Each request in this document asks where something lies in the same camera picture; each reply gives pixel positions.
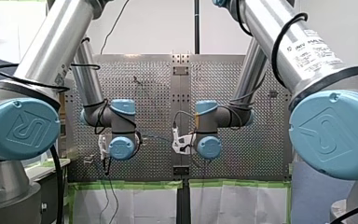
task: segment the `perforated metal panel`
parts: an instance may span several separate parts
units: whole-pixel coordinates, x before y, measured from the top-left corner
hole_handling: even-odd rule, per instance
[[[200,55],[192,56],[190,63],[192,112],[199,100],[213,99],[226,105],[235,91],[243,57]],[[192,178],[283,180],[288,176],[291,148],[284,142],[288,140],[284,124],[289,95],[275,80],[271,69],[266,75],[255,97],[254,123],[239,131],[220,129],[223,144],[220,158],[205,168],[204,161],[195,156],[201,168],[191,164]],[[270,97],[272,91],[278,93],[276,98]]]
[[[171,139],[171,56],[97,56],[102,69],[98,76],[104,97],[134,99],[137,129],[142,134]],[[103,178],[99,161],[98,136],[94,129],[79,119],[82,105],[78,92],[73,93],[74,138],[77,150],[75,162],[69,171],[70,181]],[[172,143],[146,138],[141,150],[130,161],[112,161],[111,178],[125,180],[172,179]],[[93,164],[84,163],[85,157],[94,155]]]
[[[172,94],[174,97],[190,94],[190,102],[180,98],[180,104],[191,104],[192,112],[198,100],[215,99],[220,104],[227,104],[237,85],[243,56],[191,55],[190,78],[172,75],[175,63],[172,55],[97,56],[96,63],[102,66],[98,74],[104,96],[109,100],[133,98],[139,131],[171,140],[172,114],[176,112],[173,110],[177,110],[172,100],[178,100],[172,98]],[[134,77],[142,85],[134,82]],[[269,97],[271,91],[276,91],[278,96]],[[69,180],[102,179],[98,136],[94,134],[93,128],[80,122],[82,105],[76,88],[73,88],[72,93],[68,92],[68,97],[66,108],[70,114],[67,129],[72,133],[68,134],[67,142],[75,146],[68,148],[77,154],[70,166]],[[240,131],[219,130],[223,152],[207,169],[198,168],[189,164],[186,158],[172,155],[171,142],[149,138],[138,155],[130,161],[113,161],[111,177],[142,181],[172,180],[173,165],[179,161],[181,165],[190,165],[190,178],[284,180],[288,176],[288,163],[291,160],[287,127],[284,127],[287,123],[288,99],[287,92],[276,82],[269,69],[255,98],[254,124]],[[94,162],[87,164],[84,159],[90,155],[94,155]],[[197,155],[193,157],[199,164],[204,164]]]

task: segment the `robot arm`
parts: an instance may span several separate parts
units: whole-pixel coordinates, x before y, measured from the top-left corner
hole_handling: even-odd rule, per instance
[[[56,1],[14,74],[25,81],[0,81],[1,161],[33,158],[56,142],[58,90],[74,57],[76,63],[92,64],[90,44],[83,37],[105,4],[102,0]],[[128,159],[137,145],[134,102],[117,99],[108,104],[96,72],[87,66],[76,66],[74,75],[84,105],[82,119],[90,126],[111,127],[111,157]]]
[[[238,20],[236,1],[213,2]],[[358,66],[342,62],[285,0],[240,0],[240,14],[293,95],[295,150],[323,174],[358,179]]]

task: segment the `green tape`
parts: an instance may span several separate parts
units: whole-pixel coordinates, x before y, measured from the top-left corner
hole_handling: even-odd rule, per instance
[[[286,223],[291,224],[292,222],[292,185],[290,184],[287,189],[287,199],[286,199]]]
[[[268,188],[268,189],[288,189],[290,182],[279,181],[252,181],[252,180],[231,180],[231,179],[205,179],[205,180],[190,180],[191,188],[204,187],[223,187],[223,186],[238,186],[238,187],[253,187],[253,188]]]
[[[76,190],[91,190],[91,189],[180,189],[182,181],[159,181],[159,182],[128,182],[115,180],[110,181],[101,180],[90,183],[70,183],[72,188]]]
[[[68,186],[68,206],[69,206],[69,224],[74,224],[74,205],[75,205],[76,189]]]
[[[60,163],[63,163],[65,161],[69,161],[68,159],[60,159]],[[54,161],[44,161],[42,164],[40,164],[41,167],[54,167]]]

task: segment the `wall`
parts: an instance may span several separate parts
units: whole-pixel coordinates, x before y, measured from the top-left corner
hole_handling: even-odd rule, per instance
[[[125,0],[107,4],[88,30],[94,52],[99,53]],[[130,0],[103,53],[169,54],[194,52],[193,0]],[[250,37],[224,8],[200,0],[200,52],[244,54]]]
[[[301,0],[309,26],[348,64],[358,65],[358,0]]]
[[[0,2],[0,59],[19,63],[45,15],[44,2]]]

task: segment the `logo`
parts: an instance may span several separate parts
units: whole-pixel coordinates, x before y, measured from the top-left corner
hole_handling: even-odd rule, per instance
[[[328,161],[358,147],[358,138],[332,108],[327,108],[299,127],[321,161]]]
[[[305,47],[305,43],[302,43],[296,47],[296,50],[302,49]]]
[[[48,119],[29,111],[21,111],[8,132],[7,140],[29,147],[40,147],[50,124]]]

